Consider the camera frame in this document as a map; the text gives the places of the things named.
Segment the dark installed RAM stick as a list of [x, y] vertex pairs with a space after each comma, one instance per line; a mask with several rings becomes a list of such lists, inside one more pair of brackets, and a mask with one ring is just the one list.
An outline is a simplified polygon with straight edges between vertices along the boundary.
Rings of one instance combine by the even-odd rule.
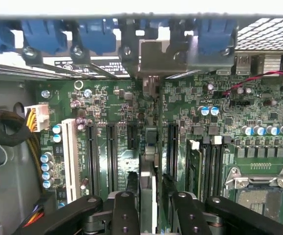
[[202, 160], [200, 142], [193, 139], [187, 140], [185, 190], [192, 192], [200, 201], [202, 194]]

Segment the black RAM slot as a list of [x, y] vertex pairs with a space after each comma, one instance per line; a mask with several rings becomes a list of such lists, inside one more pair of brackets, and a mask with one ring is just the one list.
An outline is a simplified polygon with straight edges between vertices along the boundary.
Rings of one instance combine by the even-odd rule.
[[203, 150], [203, 197], [202, 201], [208, 197], [209, 193], [209, 171], [210, 171], [210, 164], [211, 164], [211, 147], [210, 147], [210, 140], [205, 138], [203, 140], [202, 145]]
[[212, 139], [212, 175], [210, 195], [217, 195], [220, 181], [220, 164], [221, 164], [221, 144], [222, 137], [214, 136]]

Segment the long black expansion slot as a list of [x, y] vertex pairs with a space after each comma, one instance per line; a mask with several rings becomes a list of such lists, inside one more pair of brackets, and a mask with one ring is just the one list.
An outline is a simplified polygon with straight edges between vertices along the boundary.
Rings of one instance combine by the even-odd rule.
[[87, 158], [88, 158], [88, 176], [91, 194], [100, 194], [99, 185], [99, 155], [98, 155], [98, 135], [95, 123], [89, 123], [86, 126], [87, 135]]
[[115, 123], [106, 125], [107, 133], [107, 158], [108, 158], [108, 185], [109, 193], [117, 191], [118, 178], [118, 151], [117, 151], [117, 126]]

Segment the CPU socket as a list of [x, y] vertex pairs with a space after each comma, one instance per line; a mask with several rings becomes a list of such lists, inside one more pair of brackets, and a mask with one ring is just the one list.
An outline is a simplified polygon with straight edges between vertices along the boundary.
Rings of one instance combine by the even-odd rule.
[[232, 167], [222, 195], [252, 211], [283, 224], [283, 167], [274, 173], [244, 173]]

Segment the white expansion slot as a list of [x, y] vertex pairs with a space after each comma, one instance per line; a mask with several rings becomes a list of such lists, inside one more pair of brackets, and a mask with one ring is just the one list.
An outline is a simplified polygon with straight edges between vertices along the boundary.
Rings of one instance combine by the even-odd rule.
[[65, 165], [65, 187], [67, 203], [81, 197], [78, 162], [77, 126], [75, 119], [62, 121], [62, 141]]

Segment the short black expansion slot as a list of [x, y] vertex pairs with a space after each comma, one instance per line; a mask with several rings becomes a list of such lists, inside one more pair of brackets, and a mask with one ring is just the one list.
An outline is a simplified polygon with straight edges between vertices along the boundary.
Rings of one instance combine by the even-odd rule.
[[133, 150], [137, 148], [137, 124], [129, 123], [127, 125], [127, 143], [128, 149]]

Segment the green motherboard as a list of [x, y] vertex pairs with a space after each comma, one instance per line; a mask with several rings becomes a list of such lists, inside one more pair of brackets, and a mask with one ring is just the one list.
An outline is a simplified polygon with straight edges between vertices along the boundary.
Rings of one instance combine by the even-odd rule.
[[[109, 196], [106, 125], [117, 126], [118, 178], [117, 191], [127, 188], [128, 174], [138, 175], [135, 194], [140, 235], [175, 235], [164, 211], [163, 190], [159, 200], [159, 223], [156, 233], [141, 231], [140, 226], [140, 158], [145, 147], [143, 122], [153, 116], [153, 105], [143, 97], [142, 80], [78, 80], [50, 81], [37, 86], [37, 104], [48, 104], [50, 128], [40, 133], [40, 165], [42, 186], [49, 191], [56, 209], [37, 207], [26, 222], [31, 222], [46, 209], [53, 212], [66, 205], [65, 165], [62, 141], [63, 120], [75, 119], [77, 126], [78, 162], [81, 197], [91, 194], [88, 176], [86, 126], [95, 123], [98, 135], [100, 194]], [[222, 137], [220, 181], [217, 195], [221, 196], [228, 171], [237, 166], [244, 173], [274, 173], [283, 167], [283, 70], [266, 71], [257, 75], [172, 76], [163, 88], [163, 118], [176, 120], [179, 125], [177, 181], [178, 191], [185, 190], [186, 143], [193, 139]], [[137, 148], [128, 149], [127, 125], [137, 124]], [[167, 172], [167, 144], [163, 145], [162, 176]], [[210, 195], [212, 157], [209, 171]]]

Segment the grey power supply unit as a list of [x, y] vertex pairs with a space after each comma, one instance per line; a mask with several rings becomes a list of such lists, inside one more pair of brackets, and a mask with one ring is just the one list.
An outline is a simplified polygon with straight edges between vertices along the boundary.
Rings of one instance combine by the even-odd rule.
[[[0, 109], [23, 114], [36, 103], [30, 83], [0, 80]], [[0, 235], [12, 234], [40, 196], [38, 177], [25, 143], [0, 146]]]

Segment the white power connector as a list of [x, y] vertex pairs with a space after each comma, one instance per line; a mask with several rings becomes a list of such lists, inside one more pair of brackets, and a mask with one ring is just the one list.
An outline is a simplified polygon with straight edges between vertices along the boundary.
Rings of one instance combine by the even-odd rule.
[[48, 104], [37, 104], [24, 107], [25, 124], [31, 132], [41, 132], [50, 128]]

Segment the silver USB port block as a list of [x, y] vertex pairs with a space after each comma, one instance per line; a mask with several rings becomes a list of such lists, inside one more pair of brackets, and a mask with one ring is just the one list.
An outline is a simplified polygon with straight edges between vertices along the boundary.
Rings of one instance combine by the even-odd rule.
[[263, 72], [265, 56], [263, 54], [246, 54], [235, 56], [235, 61], [232, 67], [219, 69], [217, 75], [256, 75]]

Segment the black open PC case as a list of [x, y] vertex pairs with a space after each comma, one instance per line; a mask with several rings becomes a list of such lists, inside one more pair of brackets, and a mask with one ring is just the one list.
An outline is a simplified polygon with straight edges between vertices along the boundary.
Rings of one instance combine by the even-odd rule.
[[[116, 50], [97, 55], [83, 46], [78, 21], [101, 18], [111, 18], [116, 24], [113, 30], [116, 36]], [[29, 47], [24, 41], [21, 20], [30, 19], [62, 20], [63, 33], [67, 37], [67, 50], [48, 54]], [[169, 19], [169, 26], [143, 31], [139, 29], [141, 19]], [[238, 26], [234, 49], [232, 51], [227, 49], [227, 52], [230, 53], [226, 55], [224, 52], [211, 55], [199, 54], [197, 19], [236, 20]], [[283, 70], [283, 17], [128, 15], [119, 17], [20, 17], [0, 20], [6, 21], [15, 35], [15, 50], [0, 53], [0, 80], [30, 83], [36, 95], [36, 103], [32, 105], [37, 105], [39, 100], [37, 86], [45, 82], [102, 79], [142, 80], [140, 76], [141, 43], [147, 41], [161, 42], [163, 51], [170, 43], [186, 42], [188, 44], [186, 71], [175, 76], [217, 75], [217, 70], [232, 67], [235, 56], [239, 54], [263, 54], [265, 56], [263, 72]], [[0, 146], [15, 147], [22, 143], [27, 145], [40, 190], [40, 196], [33, 204], [32, 211], [15, 231], [32, 217], [37, 207], [46, 205], [51, 210], [57, 207], [49, 191], [42, 186], [39, 158], [40, 133], [31, 132], [26, 126], [24, 107], [22, 115], [0, 109]]]

